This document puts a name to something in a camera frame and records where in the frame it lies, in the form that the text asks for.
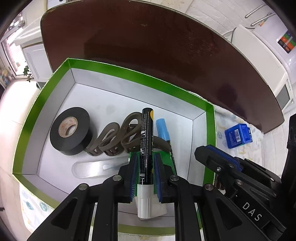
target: blue plastic box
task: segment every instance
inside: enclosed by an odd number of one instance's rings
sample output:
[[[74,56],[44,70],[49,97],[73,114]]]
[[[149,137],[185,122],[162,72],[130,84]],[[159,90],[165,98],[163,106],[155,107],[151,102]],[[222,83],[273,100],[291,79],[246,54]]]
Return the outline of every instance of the blue plastic box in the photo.
[[[225,130],[229,149],[253,142],[250,128],[246,124],[237,124]]]

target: white floor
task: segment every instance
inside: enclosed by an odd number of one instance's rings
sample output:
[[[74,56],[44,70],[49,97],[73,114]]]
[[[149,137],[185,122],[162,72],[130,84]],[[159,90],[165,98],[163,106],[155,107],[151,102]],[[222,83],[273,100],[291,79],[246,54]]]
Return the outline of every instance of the white floor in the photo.
[[[10,84],[0,101],[0,217],[18,241],[30,236],[20,205],[19,183],[12,176],[12,164],[18,137],[39,90],[36,82],[22,80]]]

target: barcode label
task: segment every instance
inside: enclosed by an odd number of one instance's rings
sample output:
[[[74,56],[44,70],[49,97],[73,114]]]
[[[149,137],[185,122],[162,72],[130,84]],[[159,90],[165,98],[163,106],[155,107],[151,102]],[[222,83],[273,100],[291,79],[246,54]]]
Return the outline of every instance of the barcode label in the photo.
[[[235,134],[235,139],[237,140],[237,142],[240,142],[241,139],[240,139],[240,136],[239,136],[239,130],[238,129],[234,130],[234,134]]]

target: bolt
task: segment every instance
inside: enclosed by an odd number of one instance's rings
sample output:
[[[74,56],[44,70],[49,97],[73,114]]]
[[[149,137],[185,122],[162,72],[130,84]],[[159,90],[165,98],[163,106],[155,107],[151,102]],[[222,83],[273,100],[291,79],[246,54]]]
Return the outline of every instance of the bolt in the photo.
[[[208,191],[212,191],[214,189],[214,186],[212,184],[207,183],[205,185],[205,189],[207,189]]]
[[[120,181],[121,180],[121,176],[120,175],[115,175],[115,176],[113,176],[113,180],[114,181]]]
[[[170,179],[171,179],[172,181],[178,181],[178,180],[179,180],[179,177],[178,177],[177,175],[171,175],[171,176],[170,176]]]
[[[236,182],[237,182],[238,185],[242,185],[243,184],[243,182],[241,180],[239,180],[239,179],[236,179]]]
[[[83,191],[83,190],[87,189],[87,184],[82,183],[82,184],[79,185],[78,188],[79,188],[79,190]]]

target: tape roll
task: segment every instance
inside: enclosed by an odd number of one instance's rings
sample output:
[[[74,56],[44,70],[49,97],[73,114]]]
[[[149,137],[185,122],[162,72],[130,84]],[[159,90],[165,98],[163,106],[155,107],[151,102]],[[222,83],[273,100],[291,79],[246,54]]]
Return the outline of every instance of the tape roll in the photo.
[[[72,156],[82,152],[93,137],[88,112],[72,107],[62,112],[50,129],[50,142],[61,153]]]

